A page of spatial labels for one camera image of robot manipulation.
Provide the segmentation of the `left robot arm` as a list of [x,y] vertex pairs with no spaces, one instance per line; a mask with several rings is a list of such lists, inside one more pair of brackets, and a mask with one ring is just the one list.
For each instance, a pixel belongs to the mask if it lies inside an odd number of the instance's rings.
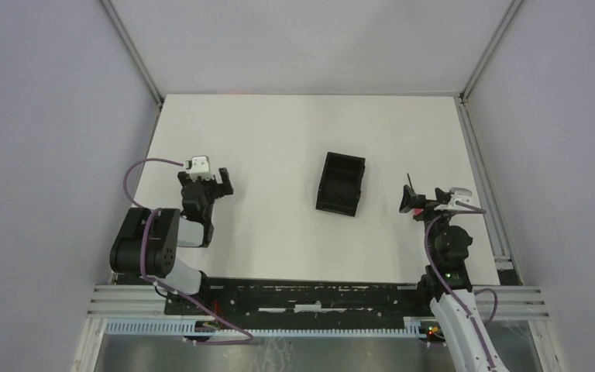
[[181,263],[179,248],[207,248],[214,233],[215,201],[233,195],[226,168],[215,175],[193,175],[189,170],[177,176],[181,184],[181,207],[131,208],[115,238],[109,265],[116,274],[130,274],[150,281],[177,297],[188,296],[205,304],[208,276]]

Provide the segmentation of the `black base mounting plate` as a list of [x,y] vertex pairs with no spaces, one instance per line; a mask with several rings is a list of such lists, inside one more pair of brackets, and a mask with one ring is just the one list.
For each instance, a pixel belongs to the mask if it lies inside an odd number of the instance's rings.
[[242,329],[400,329],[432,316],[446,291],[436,279],[417,284],[209,277],[196,299]]

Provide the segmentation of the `aluminium right side rail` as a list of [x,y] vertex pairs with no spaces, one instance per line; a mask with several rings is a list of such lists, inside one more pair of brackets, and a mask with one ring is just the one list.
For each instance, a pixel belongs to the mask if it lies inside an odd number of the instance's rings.
[[496,272],[501,285],[523,285],[518,271],[511,238],[500,212],[497,196],[490,180],[486,161],[480,149],[480,142],[473,128],[470,113],[462,94],[454,97],[467,153],[473,170],[480,205],[487,213],[484,217],[490,247],[494,255]]

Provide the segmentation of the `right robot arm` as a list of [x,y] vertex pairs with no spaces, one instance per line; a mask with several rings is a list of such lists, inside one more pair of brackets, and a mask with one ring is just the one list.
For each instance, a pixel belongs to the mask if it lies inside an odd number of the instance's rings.
[[482,320],[466,268],[473,237],[453,225],[457,215],[483,215],[466,188],[435,189],[435,198],[420,195],[410,184],[403,187],[399,211],[411,213],[425,226],[428,263],[417,284],[422,300],[435,316],[443,341],[457,371],[506,371]]

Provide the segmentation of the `corner aluminium post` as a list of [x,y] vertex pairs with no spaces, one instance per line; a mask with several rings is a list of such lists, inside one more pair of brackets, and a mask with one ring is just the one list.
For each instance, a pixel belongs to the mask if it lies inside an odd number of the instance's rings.
[[160,89],[157,87],[152,75],[144,63],[142,55],[138,51],[125,23],[115,7],[115,3],[112,0],[98,0],[98,3],[102,7],[109,22],[112,24],[117,37],[124,46],[129,59],[145,84],[146,90],[155,102],[156,107],[161,109],[164,104],[164,97],[160,93]]
[[516,18],[523,3],[524,0],[511,0],[509,2],[507,9],[501,16],[500,21],[496,29],[493,31],[487,45],[484,47],[483,52],[481,53],[480,58],[476,63],[476,66],[473,68],[471,75],[469,76],[467,82],[464,85],[463,90],[460,92],[459,97],[462,100],[462,102],[467,101],[473,93],[473,90],[476,87],[478,80],[480,79],[482,73],[486,69],[486,66],[489,64],[490,59],[494,55],[494,52],[498,48],[501,40],[504,38],[504,35],[511,26],[511,23]]

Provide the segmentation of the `left corner aluminium post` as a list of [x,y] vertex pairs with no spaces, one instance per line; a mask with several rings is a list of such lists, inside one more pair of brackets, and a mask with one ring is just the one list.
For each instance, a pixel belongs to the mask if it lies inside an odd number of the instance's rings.
[[124,46],[129,59],[145,84],[146,90],[155,102],[156,107],[161,109],[164,104],[164,97],[160,93],[160,89],[157,87],[152,75],[144,63],[142,55],[138,51],[125,23],[115,7],[115,3],[112,0],[98,0],[98,3],[102,7],[109,22],[112,24],[117,37]]

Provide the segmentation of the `aluminium rail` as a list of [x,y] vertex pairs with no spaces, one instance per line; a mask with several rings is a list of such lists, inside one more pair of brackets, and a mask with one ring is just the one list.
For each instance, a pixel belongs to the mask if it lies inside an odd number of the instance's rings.
[[[548,321],[542,292],[532,286],[492,286],[497,294],[496,320]],[[168,315],[166,301],[151,286],[98,285],[88,306],[88,316],[110,319],[210,319],[203,311],[193,315]]]
[[467,153],[473,170],[480,205],[487,213],[484,217],[490,247],[494,255],[496,272],[501,285],[523,285],[518,271],[511,238],[500,212],[497,196],[490,180],[486,161],[480,149],[480,142],[473,128],[470,113],[462,94],[454,97]]

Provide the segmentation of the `aluminium front rail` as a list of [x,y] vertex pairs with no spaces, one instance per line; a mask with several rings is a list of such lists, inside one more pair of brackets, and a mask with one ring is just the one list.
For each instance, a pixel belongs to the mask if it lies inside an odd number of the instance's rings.
[[[496,320],[548,321],[542,292],[532,286],[492,286],[497,294]],[[193,315],[168,315],[166,301],[151,286],[98,285],[88,306],[88,316],[110,319],[210,319],[203,311]]]

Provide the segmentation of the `black plastic bin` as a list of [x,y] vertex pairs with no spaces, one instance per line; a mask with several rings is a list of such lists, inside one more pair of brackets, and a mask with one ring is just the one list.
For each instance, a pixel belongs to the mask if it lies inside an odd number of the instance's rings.
[[315,208],[355,217],[362,193],[366,159],[327,152]]

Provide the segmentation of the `right corner aluminium post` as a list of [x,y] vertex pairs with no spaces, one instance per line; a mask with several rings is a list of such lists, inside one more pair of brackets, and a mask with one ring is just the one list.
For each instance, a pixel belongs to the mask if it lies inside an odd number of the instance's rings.
[[483,52],[481,53],[480,58],[476,63],[476,66],[473,68],[471,75],[469,76],[467,82],[464,85],[463,90],[460,92],[459,97],[462,100],[462,102],[467,101],[473,93],[473,90],[476,87],[478,80],[480,79],[482,73],[486,69],[486,66],[489,64],[490,59],[494,55],[494,52],[498,48],[501,40],[504,38],[504,35],[511,26],[511,23],[516,18],[523,3],[524,0],[511,0],[509,2],[507,9],[501,16],[500,21],[496,29],[493,31],[487,45],[484,47]]

